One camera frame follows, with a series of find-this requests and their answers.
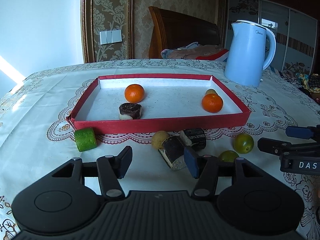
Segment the green citrus fruit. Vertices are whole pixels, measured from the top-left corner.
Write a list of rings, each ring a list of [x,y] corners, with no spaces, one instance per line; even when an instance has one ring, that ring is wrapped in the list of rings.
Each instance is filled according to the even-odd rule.
[[[233,163],[234,159],[236,159],[238,157],[239,157],[239,155],[235,151],[227,150],[227,151],[222,152],[218,156],[218,159],[219,159],[219,161]]]
[[[233,140],[233,148],[237,153],[247,154],[253,150],[254,140],[246,133],[240,133]]]

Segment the green cucumber piece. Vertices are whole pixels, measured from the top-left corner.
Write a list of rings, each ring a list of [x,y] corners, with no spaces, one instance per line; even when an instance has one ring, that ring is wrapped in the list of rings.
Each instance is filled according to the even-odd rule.
[[[96,148],[97,140],[93,128],[83,128],[74,131],[75,143],[79,152]]]

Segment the orange tangerine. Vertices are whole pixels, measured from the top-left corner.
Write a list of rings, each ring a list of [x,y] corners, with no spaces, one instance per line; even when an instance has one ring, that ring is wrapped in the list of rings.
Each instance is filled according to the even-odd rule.
[[[223,100],[216,94],[207,94],[202,98],[202,108],[210,113],[217,113],[223,108]]]
[[[125,88],[125,99],[130,103],[139,103],[144,99],[145,90],[139,84],[131,84]]]

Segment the small yellow-brown round fruit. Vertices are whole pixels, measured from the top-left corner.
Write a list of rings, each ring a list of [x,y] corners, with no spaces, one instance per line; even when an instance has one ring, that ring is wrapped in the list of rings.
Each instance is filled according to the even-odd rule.
[[[208,89],[208,90],[206,91],[206,95],[208,95],[208,94],[215,94],[215,95],[217,95],[217,92],[216,92],[214,89]]]

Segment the colourful cloth pile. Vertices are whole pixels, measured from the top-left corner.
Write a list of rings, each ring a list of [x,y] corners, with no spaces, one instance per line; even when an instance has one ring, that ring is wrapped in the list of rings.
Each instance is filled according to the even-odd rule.
[[[301,92],[319,104],[319,74],[307,75],[296,73],[290,76],[289,74],[280,72],[280,77],[296,86]]]

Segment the white embroidered tablecloth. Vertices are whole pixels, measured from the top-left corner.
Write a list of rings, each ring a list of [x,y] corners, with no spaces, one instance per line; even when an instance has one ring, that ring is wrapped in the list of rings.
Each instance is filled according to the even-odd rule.
[[[67,116],[81,94],[100,75],[133,73],[206,74],[217,77],[251,111],[242,127],[207,131],[206,152],[219,155],[232,148],[239,133],[287,140],[288,126],[319,124],[319,105],[295,85],[265,70],[258,88],[224,77],[225,65],[196,60],[118,60],[37,72],[1,99],[1,239],[12,239],[19,228],[12,215],[14,197],[73,157],[85,162],[118,154],[126,145],[133,161],[121,180],[124,191],[187,190],[195,185],[187,169],[171,171],[152,148],[149,134],[114,134],[98,138],[96,149],[79,152]]]

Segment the light blue electric kettle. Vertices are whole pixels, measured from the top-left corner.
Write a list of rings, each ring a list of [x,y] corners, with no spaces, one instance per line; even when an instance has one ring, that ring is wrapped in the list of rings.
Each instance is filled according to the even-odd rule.
[[[275,56],[276,37],[265,26],[247,20],[237,20],[232,29],[224,75],[240,85],[258,87]]]

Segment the sliding wardrobe doors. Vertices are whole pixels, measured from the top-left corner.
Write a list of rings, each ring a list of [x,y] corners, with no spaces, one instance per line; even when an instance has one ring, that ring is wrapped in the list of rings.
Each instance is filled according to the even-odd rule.
[[[316,57],[319,21],[289,7],[265,0],[228,0],[225,48],[233,38],[232,23],[248,20],[270,29],[276,37],[276,52],[270,66],[294,77],[310,74]]]

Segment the gold framed wallpaper panel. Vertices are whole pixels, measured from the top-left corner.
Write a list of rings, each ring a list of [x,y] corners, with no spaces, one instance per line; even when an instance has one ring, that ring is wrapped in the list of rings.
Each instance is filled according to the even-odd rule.
[[[81,0],[81,41],[85,63],[133,58],[133,0]],[[121,42],[102,44],[99,34],[121,31]]]

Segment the white wall switch panel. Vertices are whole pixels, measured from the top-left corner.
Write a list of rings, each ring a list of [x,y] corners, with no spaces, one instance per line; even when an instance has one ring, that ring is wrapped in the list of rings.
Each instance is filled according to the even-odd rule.
[[[120,29],[105,30],[99,33],[100,44],[112,44],[122,42],[122,33]]]

